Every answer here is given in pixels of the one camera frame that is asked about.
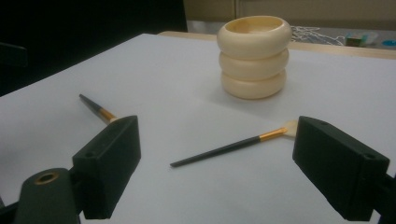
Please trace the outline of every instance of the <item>black brush handle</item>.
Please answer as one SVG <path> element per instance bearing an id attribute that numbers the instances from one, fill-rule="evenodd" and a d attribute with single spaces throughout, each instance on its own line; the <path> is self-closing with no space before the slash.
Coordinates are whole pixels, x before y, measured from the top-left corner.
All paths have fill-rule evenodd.
<path id="1" fill-rule="evenodd" d="M 260 143 L 260 141 L 261 140 L 260 140 L 259 136 L 251 137 L 251 138 L 248 138 L 248 139 L 236 142 L 236 143 L 232 143 L 232 144 L 230 144 L 228 146 L 225 146 L 225 147 L 219 147 L 219 148 L 207 151 L 205 153 L 202 153 L 202 154 L 187 158 L 187 159 L 182 160 L 182 161 L 173 162 L 173 163 L 171 163 L 171 166 L 172 167 L 178 167 L 178 166 L 190 164 L 190 163 L 193 163 L 193 162 L 196 162 L 196 161 L 202 161 L 202 160 L 205 160 L 205 159 L 208 159 L 208 158 L 211 158 L 211 157 L 215 157 L 215 156 L 218 156 L 218 155 L 221 155 L 221 154 L 224 154 L 224 153 L 235 151 L 235 150 L 243 148 L 243 147 L 248 147 L 248 146 L 251 146 L 251 145 L 258 144 L 258 143 Z"/>

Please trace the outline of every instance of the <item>white tabletop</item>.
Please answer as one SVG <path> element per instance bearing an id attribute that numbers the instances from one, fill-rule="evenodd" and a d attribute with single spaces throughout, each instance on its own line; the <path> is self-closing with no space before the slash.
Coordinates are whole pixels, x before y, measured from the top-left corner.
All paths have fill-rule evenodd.
<path id="1" fill-rule="evenodd" d="M 100 223 L 348 223 L 280 137 L 176 169 L 169 163 L 280 127 L 322 119 L 391 159 L 396 173 L 396 62 L 291 50 L 284 89 L 266 99 L 221 87 L 214 41 L 140 35 L 0 98 L 0 195 L 19 198 L 39 171 L 71 157 L 105 124 L 79 99 L 139 118 L 142 160 L 110 220 Z M 376 223 L 374 213 L 370 223 Z M 83 223 L 99 221 L 83 220 Z"/>

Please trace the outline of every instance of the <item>table surface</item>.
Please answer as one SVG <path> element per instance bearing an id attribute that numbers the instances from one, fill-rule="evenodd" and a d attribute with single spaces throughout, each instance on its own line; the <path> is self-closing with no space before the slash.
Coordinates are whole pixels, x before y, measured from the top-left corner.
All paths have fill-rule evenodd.
<path id="1" fill-rule="evenodd" d="M 142 160 L 113 217 L 102 223 L 348 223 L 294 163 L 289 137 L 169 166 L 299 116 L 361 140 L 390 158 L 388 174 L 396 173 L 396 63 L 383 59 L 387 52 L 343 55 L 290 44 L 284 89 L 247 101 L 222 89 L 214 36 L 176 37 L 183 35 L 140 35 L 1 97 L 5 204 L 18 200 L 29 176 L 71 168 L 71 157 L 106 127 L 80 93 L 119 117 L 139 118 Z M 374 213 L 370 223 L 377 221 Z"/>

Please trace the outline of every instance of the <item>stacked bangles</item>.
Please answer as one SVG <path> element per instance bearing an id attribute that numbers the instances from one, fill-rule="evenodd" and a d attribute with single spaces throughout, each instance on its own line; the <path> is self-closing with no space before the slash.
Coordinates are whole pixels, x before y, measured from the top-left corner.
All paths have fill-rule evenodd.
<path id="1" fill-rule="evenodd" d="M 289 24 L 277 17 L 246 17 L 221 27 L 218 45 L 224 90 L 243 99 L 280 91 L 286 82 L 290 40 Z"/>

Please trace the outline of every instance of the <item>makeup brush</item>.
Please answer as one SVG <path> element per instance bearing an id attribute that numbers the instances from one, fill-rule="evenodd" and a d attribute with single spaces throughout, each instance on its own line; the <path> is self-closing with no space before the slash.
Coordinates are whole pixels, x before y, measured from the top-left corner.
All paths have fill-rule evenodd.
<path id="1" fill-rule="evenodd" d="M 232 143 L 225 147 L 220 147 L 217 149 L 207 151 L 205 153 L 187 158 L 182 161 L 173 162 L 173 163 L 171 163 L 171 166 L 178 167 L 178 166 L 186 165 L 186 164 L 189 164 L 192 162 L 205 160 L 207 158 L 211 158 L 211 157 L 215 157 L 215 156 L 227 153 L 227 152 L 235 151 L 235 150 L 243 148 L 243 147 L 255 145 L 260 142 L 266 141 L 268 139 L 279 137 L 281 135 L 295 137 L 296 133 L 297 133 L 297 125 L 298 125 L 298 120 L 291 120 L 291 121 L 286 122 L 281 128 L 273 130 L 269 133 L 263 133 L 263 134 L 260 134 L 260 135 L 254 136 L 254 137 L 250 137 L 248 139 L 245 139 L 245 140 L 242 140 L 242 141 L 239 141 L 236 143 Z"/>
<path id="2" fill-rule="evenodd" d="M 102 108 L 97 103 L 90 100 L 83 94 L 80 94 L 79 97 L 85 104 L 87 104 L 87 106 L 93 111 L 93 113 L 104 119 L 106 122 L 111 123 L 112 121 L 117 119 L 116 116 L 114 116 L 113 114 L 111 114 L 110 112 L 108 112 L 107 110 L 105 110 L 104 108 Z"/>

